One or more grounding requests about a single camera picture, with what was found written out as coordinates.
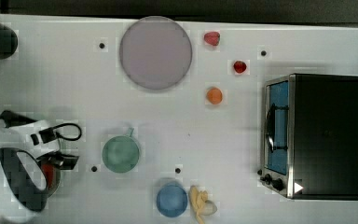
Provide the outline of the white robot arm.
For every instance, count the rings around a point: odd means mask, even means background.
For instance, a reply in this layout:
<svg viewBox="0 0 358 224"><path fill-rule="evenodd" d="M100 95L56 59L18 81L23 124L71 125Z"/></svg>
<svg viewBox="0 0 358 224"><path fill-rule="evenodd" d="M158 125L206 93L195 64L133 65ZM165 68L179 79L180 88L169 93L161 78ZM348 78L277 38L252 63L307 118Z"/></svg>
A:
<svg viewBox="0 0 358 224"><path fill-rule="evenodd" d="M39 120L0 127L0 224L24 224L39 216L60 171L75 168L78 156L61 152L61 141L77 141L82 131L66 136L64 127L78 126Z"/></svg>

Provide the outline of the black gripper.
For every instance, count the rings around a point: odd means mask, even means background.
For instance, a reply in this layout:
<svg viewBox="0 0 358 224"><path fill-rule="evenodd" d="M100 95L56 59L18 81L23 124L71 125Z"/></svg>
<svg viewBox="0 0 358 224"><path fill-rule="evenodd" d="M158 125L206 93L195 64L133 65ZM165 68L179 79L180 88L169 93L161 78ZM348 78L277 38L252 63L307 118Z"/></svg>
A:
<svg viewBox="0 0 358 224"><path fill-rule="evenodd" d="M72 154L52 151L36 159L39 165L49 164L59 170L73 170L79 160L79 157Z"/></svg>

